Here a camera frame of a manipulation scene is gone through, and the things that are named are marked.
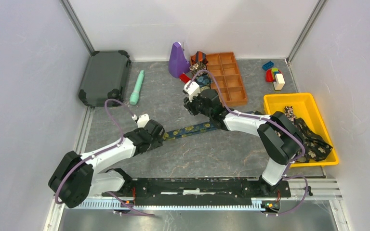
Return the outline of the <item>navy yellow floral tie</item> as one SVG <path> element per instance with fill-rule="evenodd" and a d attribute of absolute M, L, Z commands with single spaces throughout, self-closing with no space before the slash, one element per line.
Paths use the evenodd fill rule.
<path fill-rule="evenodd" d="M 165 141 L 180 139 L 192 135 L 201 134 L 204 132 L 214 131 L 217 128 L 211 122 L 204 122 L 192 126 L 188 126 L 185 128 L 179 128 L 176 130 L 165 132 L 163 135 L 163 139 Z"/>

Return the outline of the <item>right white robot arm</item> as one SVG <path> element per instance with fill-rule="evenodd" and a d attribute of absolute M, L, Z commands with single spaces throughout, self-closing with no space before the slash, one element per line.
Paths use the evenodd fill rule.
<path fill-rule="evenodd" d="M 184 88 L 183 92 L 187 95 L 184 107 L 191 115 L 202 114 L 218 129 L 244 132 L 261 139 L 269 161 L 261 175 L 259 191 L 264 196 L 276 193 L 293 158 L 299 151 L 305 151 L 303 136 L 294 124 L 282 112 L 252 115 L 232 110 L 221 103 L 213 89 Z"/>

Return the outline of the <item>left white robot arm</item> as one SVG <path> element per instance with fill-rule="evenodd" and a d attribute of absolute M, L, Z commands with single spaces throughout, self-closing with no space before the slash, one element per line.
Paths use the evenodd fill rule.
<path fill-rule="evenodd" d="M 88 196 L 108 191 L 128 195 L 132 191 L 129 178 L 117 170 L 105 170 L 119 161 L 160 147 L 165 133 L 163 125 L 153 119 L 137 124 L 136 129 L 123 134 L 116 142 L 95 151 L 66 153 L 48 181 L 55 202 L 74 208 Z"/>

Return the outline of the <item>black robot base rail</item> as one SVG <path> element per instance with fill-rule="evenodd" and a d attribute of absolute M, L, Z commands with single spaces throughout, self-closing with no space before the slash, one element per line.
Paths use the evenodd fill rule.
<path fill-rule="evenodd" d="M 287 181 L 267 186 L 256 178 L 136 178 L 114 193 L 135 205 L 250 205 L 252 198 L 291 197 Z"/>

